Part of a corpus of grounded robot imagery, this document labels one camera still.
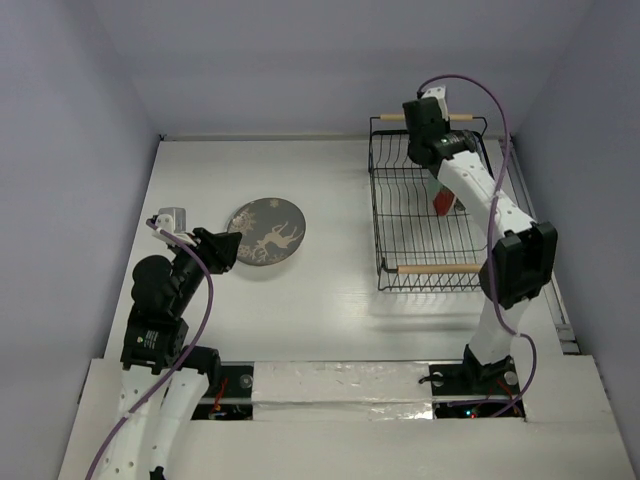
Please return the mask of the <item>grey reindeer plate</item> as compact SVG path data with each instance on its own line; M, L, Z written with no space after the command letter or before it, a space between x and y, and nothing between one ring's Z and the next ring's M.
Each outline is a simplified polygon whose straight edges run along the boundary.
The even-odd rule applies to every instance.
M270 266L291 257L306 234L302 210L289 200L264 197L234 212L228 232L239 232L242 239L237 259L249 266Z

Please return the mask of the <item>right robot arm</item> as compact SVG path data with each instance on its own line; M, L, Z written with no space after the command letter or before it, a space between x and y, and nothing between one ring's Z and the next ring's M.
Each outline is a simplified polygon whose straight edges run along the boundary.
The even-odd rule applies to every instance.
M442 94L403 104L410 160L461 201L487 236L479 272L485 304L463 360L442 374L470 395L481 395L503 377L511 344L532 299L550 282L558 233L522 211L483 166L474 135L450 126Z

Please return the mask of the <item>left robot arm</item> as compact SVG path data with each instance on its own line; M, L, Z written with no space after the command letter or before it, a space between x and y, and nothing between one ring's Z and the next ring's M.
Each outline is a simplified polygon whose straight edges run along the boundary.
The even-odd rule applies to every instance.
M183 314L201 284L207 286L203 317L213 308L213 276L231 270L242 235L204 228L176 233L167 216L148 219L174 257L152 255L134 267L123 348L118 418L98 448L88 479L167 479L187 425L204 395L222 388L217 350L202 347L203 334Z

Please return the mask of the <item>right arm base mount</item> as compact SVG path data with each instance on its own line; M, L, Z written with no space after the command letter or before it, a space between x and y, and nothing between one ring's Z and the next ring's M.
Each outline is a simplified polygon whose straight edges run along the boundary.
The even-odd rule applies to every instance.
M418 380L429 385L437 418L526 417L515 364L510 355L482 364L466 346L454 363L431 363Z

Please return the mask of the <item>teal and red plate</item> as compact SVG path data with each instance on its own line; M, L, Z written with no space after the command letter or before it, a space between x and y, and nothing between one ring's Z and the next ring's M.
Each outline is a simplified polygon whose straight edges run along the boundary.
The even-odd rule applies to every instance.
M448 215L456 202L456 196L432 174L427 178L427 193L435 214L438 217Z

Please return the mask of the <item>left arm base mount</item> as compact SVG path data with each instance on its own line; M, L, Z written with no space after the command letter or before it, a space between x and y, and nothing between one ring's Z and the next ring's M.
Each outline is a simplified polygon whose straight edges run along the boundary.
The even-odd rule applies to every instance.
M253 418L253 363L223 363L219 385L196 406L192 420L243 421Z

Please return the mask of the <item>blue speckled plate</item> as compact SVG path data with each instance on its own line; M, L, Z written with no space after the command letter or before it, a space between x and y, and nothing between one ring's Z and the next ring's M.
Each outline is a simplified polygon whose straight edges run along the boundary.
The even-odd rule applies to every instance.
M457 212L465 212L466 211L466 207L465 205L460 201L459 198L457 198L454 202L454 209Z

